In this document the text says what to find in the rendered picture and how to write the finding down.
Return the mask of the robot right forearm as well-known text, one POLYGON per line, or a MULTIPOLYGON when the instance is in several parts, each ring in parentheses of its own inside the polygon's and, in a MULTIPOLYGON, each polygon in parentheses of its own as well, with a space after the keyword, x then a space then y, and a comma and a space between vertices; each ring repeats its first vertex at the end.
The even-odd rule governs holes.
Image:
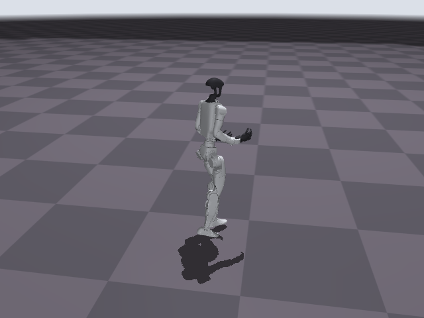
POLYGON ((219 131, 217 133, 217 138, 221 142, 226 142, 227 144, 234 145, 234 144, 240 144, 240 139, 235 139, 234 137, 227 136, 223 132, 219 131))

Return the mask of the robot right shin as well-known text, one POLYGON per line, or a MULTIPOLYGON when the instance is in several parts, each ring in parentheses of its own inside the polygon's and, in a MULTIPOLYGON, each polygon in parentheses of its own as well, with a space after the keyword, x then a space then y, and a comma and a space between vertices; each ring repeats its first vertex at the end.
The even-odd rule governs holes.
MULTIPOLYGON (((220 196, 218 198, 218 195, 216 193, 211 193, 209 195, 209 200, 205 203, 205 223, 204 227, 206 230, 209 231, 210 225, 212 223, 212 220, 216 214, 218 204, 219 204, 220 196)), ((206 231, 205 230, 205 231, 206 231)))

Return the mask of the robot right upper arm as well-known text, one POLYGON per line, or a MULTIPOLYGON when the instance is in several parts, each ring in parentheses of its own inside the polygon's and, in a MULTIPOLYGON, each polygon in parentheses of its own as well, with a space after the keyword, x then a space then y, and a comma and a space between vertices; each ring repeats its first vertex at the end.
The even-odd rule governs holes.
POLYGON ((214 129, 213 129, 213 136, 214 138, 217 138, 217 133, 221 131, 221 127, 223 126, 223 121, 225 118, 225 115, 227 113, 227 109, 222 105, 216 105, 215 107, 215 123, 214 123, 214 129))

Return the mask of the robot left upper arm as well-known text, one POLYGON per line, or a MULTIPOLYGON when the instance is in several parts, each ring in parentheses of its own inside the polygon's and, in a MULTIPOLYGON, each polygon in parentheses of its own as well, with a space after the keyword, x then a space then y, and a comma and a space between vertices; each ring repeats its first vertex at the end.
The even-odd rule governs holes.
POLYGON ((198 131, 201 131, 200 129, 200 113, 201 113, 201 104, 202 104, 203 100, 199 102, 198 104, 198 113, 197 113, 197 117, 196 117, 196 122, 195 122, 195 129, 198 131))

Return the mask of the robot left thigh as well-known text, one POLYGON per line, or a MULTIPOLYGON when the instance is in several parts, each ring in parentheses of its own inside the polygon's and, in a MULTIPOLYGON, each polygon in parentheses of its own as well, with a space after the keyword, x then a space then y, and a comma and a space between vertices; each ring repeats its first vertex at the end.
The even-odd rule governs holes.
MULTIPOLYGON (((198 157, 200 160, 204 160, 204 159, 200 156, 200 149, 196 152, 196 154, 197 154, 197 157, 198 157)), ((204 162, 205 169, 207 170, 207 173, 208 173, 208 174, 209 174, 209 176, 211 177, 211 181, 208 183, 208 189, 209 189, 209 190, 212 190, 212 189, 214 189, 214 184, 213 184, 213 175, 212 175, 212 172, 213 172, 213 169, 214 169, 214 168, 212 168, 212 167, 209 165, 209 161, 204 160, 203 162, 204 162)))

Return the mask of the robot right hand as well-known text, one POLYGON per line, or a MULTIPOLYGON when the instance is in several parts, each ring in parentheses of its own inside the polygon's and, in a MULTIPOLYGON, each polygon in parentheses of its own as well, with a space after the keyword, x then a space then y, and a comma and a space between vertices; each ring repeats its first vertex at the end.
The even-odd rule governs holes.
POLYGON ((248 141, 251 139, 252 136, 252 129, 250 129, 250 131, 248 132, 248 128, 246 130, 246 132, 244 134, 236 136, 235 139, 240 139, 240 142, 242 141, 248 141))

